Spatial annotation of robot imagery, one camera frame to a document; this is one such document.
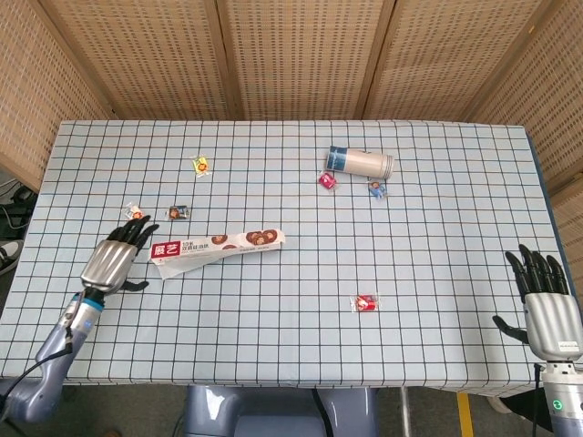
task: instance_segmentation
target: biscuit package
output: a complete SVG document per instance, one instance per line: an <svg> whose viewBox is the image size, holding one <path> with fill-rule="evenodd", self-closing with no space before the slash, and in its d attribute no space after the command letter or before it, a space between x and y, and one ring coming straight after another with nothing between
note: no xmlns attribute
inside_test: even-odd
<svg viewBox="0 0 583 437"><path fill-rule="evenodd" d="M168 279L231 255L281 249L284 242L279 229L167 241L152 244L150 260L158 266L162 279Z"/></svg>

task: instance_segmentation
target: candy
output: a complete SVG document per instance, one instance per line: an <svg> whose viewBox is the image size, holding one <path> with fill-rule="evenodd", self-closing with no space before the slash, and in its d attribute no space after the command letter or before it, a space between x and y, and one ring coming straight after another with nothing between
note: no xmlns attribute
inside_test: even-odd
<svg viewBox="0 0 583 437"><path fill-rule="evenodd" d="M378 300L372 294L363 294L356 296L354 299L354 307L357 311L375 311L378 309Z"/></svg>
<svg viewBox="0 0 583 437"><path fill-rule="evenodd" d="M386 187L381 182L378 182L376 180L373 180L372 182L370 182L368 184L368 190L376 198L386 198L387 197Z"/></svg>
<svg viewBox="0 0 583 437"><path fill-rule="evenodd" d="M326 189L333 189L336 186L336 179L330 173L322 173L318 180L320 181L320 185Z"/></svg>
<svg viewBox="0 0 583 437"><path fill-rule="evenodd" d="M197 172L197 178L210 174L209 161L202 155L198 155L192 159L192 166Z"/></svg>
<svg viewBox="0 0 583 437"><path fill-rule="evenodd" d="M189 207L177 205L168 210L168 220L185 220L189 217Z"/></svg>
<svg viewBox="0 0 583 437"><path fill-rule="evenodd" d="M128 218L128 220L141 219L144 217L144 213L134 202L129 202L124 208L121 209L121 212L126 218Z"/></svg>

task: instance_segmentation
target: plastic-wrapped cups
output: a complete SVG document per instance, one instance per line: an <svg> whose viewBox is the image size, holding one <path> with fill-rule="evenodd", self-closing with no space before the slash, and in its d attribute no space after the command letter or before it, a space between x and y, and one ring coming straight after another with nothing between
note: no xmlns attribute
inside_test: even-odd
<svg viewBox="0 0 583 437"><path fill-rule="evenodd" d="M364 150L331 146L326 160L326 169L388 179L393 174L393 157L378 155Z"/></svg>

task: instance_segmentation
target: woven wall panel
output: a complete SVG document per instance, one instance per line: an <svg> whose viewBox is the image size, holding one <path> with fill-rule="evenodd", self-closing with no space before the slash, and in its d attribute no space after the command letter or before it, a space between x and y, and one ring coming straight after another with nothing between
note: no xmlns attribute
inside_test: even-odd
<svg viewBox="0 0 583 437"><path fill-rule="evenodd" d="M126 118L229 118L202 0L50 0Z"/></svg>
<svg viewBox="0 0 583 437"><path fill-rule="evenodd" d="M0 164L39 189L63 119L109 113L28 2L0 2Z"/></svg>
<svg viewBox="0 0 583 437"><path fill-rule="evenodd" d="M227 3L245 116L353 118L382 0Z"/></svg>
<svg viewBox="0 0 583 437"><path fill-rule="evenodd" d="M583 302L583 191L555 206L555 220L575 281L579 301Z"/></svg>
<svg viewBox="0 0 583 437"><path fill-rule="evenodd" d="M539 3L404 0L364 116L459 120Z"/></svg>
<svg viewBox="0 0 583 437"><path fill-rule="evenodd" d="M567 0L527 46L474 121L523 125L546 180L583 158L583 8Z"/></svg>

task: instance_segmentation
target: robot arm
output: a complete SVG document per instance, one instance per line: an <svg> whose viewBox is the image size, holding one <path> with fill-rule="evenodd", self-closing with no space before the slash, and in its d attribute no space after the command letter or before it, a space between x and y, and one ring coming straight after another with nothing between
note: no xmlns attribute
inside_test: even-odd
<svg viewBox="0 0 583 437"><path fill-rule="evenodd" d="M569 294L565 273L556 259L544 259L523 245L519 248L524 265L510 252L506 258L517 279L527 330L510 327L497 315L493 321L547 362L542 381L555 435L583 437L583 372L573 362L583 355L577 301Z"/></svg>
<svg viewBox="0 0 583 437"><path fill-rule="evenodd" d="M0 381L0 416L19 422L41 422L55 409L66 374L104 308L105 297L121 289L138 291L146 281L126 280L138 251L159 227L142 229L149 216L129 221L101 241L87 263L75 295L36 355L36 365L16 380ZM40 367L41 380L26 375Z"/></svg>

